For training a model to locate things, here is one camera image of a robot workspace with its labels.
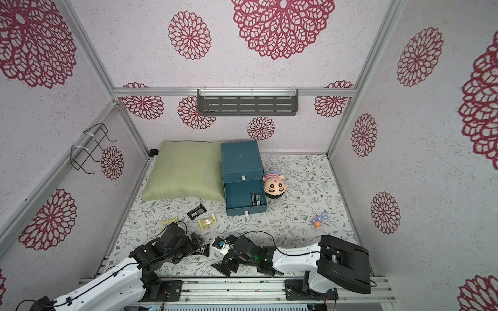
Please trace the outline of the yellow cookie packet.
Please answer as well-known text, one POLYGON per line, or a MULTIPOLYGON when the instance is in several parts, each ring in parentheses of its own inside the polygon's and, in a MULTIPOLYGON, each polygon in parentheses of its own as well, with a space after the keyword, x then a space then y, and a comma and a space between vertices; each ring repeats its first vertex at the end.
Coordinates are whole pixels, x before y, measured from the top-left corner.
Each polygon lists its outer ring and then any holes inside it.
POLYGON ((176 223, 178 221, 178 218, 170 218, 167 220, 162 220, 162 228, 166 228, 167 226, 176 223))

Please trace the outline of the yellow-green cookie packet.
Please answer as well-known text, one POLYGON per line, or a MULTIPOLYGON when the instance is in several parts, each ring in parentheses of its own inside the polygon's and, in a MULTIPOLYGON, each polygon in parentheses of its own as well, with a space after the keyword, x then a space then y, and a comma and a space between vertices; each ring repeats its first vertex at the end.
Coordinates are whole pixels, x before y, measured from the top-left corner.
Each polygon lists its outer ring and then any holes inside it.
POLYGON ((198 225, 202 231, 214 224, 217 224, 217 219, 214 213, 211 213, 211 215, 208 216, 206 219, 198 221, 198 225))

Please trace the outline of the teal drawer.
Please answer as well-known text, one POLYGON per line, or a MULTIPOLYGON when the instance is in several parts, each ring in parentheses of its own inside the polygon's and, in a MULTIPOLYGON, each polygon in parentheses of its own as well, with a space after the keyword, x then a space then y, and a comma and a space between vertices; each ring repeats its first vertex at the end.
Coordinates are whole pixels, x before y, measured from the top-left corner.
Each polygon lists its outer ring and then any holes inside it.
POLYGON ((226 214, 228 216, 253 215, 267 212, 268 204, 261 180, 240 181, 224 184, 226 214), (252 206, 251 194, 261 193, 262 206, 252 206))

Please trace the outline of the black orange cookie packet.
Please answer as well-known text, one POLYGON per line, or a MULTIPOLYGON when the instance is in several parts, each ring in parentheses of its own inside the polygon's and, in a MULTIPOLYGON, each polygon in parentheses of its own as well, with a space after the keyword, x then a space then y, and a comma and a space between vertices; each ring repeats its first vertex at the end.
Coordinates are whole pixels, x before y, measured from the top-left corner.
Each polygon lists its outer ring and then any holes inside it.
POLYGON ((252 201, 252 206, 262 206, 263 198, 261 196, 261 193, 252 193, 251 201, 252 201))

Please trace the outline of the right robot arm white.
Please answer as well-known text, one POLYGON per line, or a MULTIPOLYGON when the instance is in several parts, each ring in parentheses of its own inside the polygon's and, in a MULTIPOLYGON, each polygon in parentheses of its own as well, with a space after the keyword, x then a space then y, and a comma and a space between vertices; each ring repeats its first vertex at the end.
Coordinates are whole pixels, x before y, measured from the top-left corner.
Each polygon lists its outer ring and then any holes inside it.
POLYGON ((212 247, 223 255, 212 267, 226 277, 249 265, 267 277, 304 272, 304 289, 320 294, 337 287, 358 294, 372 292, 369 251, 331 235, 299 248, 257 246, 244 235, 230 235, 217 237, 212 247))

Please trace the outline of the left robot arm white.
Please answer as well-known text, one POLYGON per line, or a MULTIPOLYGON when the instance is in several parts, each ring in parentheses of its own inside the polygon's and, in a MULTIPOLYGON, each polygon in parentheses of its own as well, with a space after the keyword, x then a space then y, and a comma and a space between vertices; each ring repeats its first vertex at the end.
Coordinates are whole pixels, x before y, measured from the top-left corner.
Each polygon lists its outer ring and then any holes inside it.
POLYGON ((198 234, 188 234, 185 226, 174 222, 119 264, 80 288, 55 299, 44 296, 22 303, 32 303, 31 310, 120 310, 142 299, 162 299, 167 294, 156 271, 164 263, 178 264, 201 249, 203 243, 198 234))

